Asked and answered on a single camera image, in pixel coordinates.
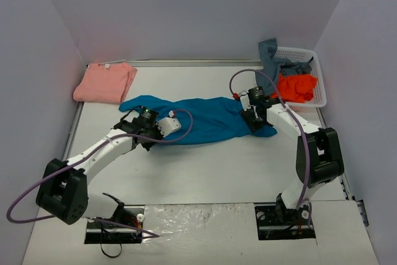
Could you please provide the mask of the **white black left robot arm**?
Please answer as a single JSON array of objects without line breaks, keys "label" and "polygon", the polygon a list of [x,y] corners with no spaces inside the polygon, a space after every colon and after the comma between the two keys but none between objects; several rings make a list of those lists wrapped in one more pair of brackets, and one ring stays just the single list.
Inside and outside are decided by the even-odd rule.
[{"label": "white black left robot arm", "polygon": [[118,157],[137,146],[146,150],[178,131],[178,120],[158,118],[154,110],[143,107],[137,117],[122,117],[110,132],[86,151],[61,161],[51,160],[38,189],[36,203],[52,217],[71,225],[80,218],[102,218],[111,227],[125,219],[125,204],[114,196],[90,194],[94,178]]}]

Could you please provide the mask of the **teal blue t shirt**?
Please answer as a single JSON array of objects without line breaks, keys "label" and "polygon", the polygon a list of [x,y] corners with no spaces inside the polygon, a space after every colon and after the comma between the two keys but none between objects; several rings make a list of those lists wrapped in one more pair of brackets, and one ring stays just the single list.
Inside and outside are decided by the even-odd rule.
[{"label": "teal blue t shirt", "polygon": [[226,97],[172,102],[142,95],[121,103],[118,109],[128,112],[138,106],[155,110],[161,119],[170,111],[176,112],[182,128],[165,138],[172,140],[173,145],[201,145],[246,135],[267,138],[277,134],[275,128],[267,125],[253,133],[239,114],[243,109],[241,103]]}]

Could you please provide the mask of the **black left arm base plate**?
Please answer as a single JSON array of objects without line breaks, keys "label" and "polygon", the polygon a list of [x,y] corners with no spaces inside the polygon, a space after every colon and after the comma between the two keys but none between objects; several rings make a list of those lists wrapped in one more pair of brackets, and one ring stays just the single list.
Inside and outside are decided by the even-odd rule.
[{"label": "black left arm base plate", "polygon": [[[120,199],[103,193],[102,197],[106,198],[107,204],[114,202],[117,207],[110,214],[110,217],[98,216],[101,219],[115,223],[121,223],[134,228],[143,228],[145,220],[145,208],[143,206],[127,206]],[[85,245],[122,245],[122,244],[140,244],[143,240],[143,233],[132,229],[124,229],[118,225],[102,223],[97,221],[87,221]]]}]

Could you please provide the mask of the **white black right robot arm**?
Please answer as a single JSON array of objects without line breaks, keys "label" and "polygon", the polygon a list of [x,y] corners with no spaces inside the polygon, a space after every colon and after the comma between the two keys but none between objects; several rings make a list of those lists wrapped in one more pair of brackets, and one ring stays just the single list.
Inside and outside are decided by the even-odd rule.
[{"label": "white black right robot arm", "polygon": [[296,175],[275,201],[277,220],[290,223],[297,217],[301,206],[308,205],[321,187],[344,173],[337,132],[307,121],[280,99],[265,96],[261,87],[234,97],[242,104],[240,115],[251,132],[266,126],[275,127],[297,142]]}]

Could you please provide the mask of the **pink t shirt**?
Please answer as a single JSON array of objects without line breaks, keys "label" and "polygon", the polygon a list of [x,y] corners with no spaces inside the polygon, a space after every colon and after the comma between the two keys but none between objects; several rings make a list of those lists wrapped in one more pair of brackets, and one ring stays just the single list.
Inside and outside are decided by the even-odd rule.
[{"label": "pink t shirt", "polygon": [[121,104],[133,83],[137,69],[126,62],[91,63],[73,92],[76,102]]}]

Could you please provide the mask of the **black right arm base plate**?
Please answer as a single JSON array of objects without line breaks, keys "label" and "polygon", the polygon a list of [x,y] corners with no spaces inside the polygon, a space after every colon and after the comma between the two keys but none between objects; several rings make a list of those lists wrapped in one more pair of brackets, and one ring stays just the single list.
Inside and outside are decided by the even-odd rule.
[{"label": "black right arm base plate", "polygon": [[259,241],[316,238],[310,207],[307,205],[301,206],[299,210],[290,210],[283,219],[277,214],[275,203],[255,204],[254,213]]}]

